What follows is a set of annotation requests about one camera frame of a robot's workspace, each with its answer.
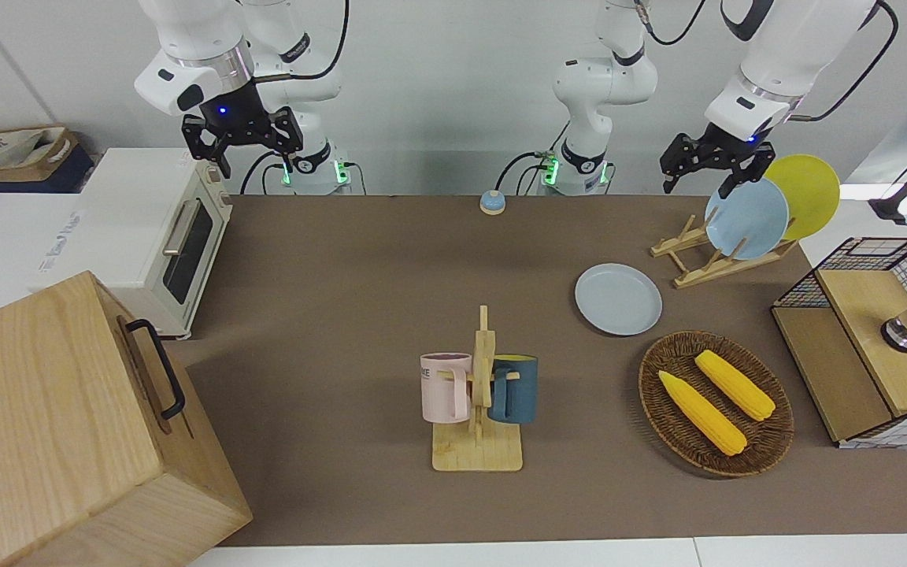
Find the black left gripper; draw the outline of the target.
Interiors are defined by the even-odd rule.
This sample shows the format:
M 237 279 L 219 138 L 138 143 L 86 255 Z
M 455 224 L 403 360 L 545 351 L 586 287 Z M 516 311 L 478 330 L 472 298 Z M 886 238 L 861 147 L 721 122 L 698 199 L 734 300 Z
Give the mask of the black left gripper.
M 716 124 L 709 123 L 697 139 L 677 134 L 660 157 L 660 171 L 665 176 L 662 189 L 670 195 L 680 177 L 697 172 L 699 164 L 715 162 L 730 169 L 719 187 L 720 198 L 728 198 L 733 190 L 748 182 L 759 182 L 776 158 L 773 145 L 767 140 L 770 130 L 763 130 L 738 139 Z

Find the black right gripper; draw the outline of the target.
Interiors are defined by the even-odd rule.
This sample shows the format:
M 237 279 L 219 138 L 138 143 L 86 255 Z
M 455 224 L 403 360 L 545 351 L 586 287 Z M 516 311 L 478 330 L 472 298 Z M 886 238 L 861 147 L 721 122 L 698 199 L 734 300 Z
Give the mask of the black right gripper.
M 268 115 L 255 79 L 233 92 L 220 94 L 199 105 L 202 117 L 183 116 L 181 132 L 196 161 L 208 161 L 230 179 L 231 166 L 224 156 L 229 145 L 261 144 L 280 155 L 285 175 L 293 175 L 291 159 L 303 148 L 303 133 L 292 108 Z

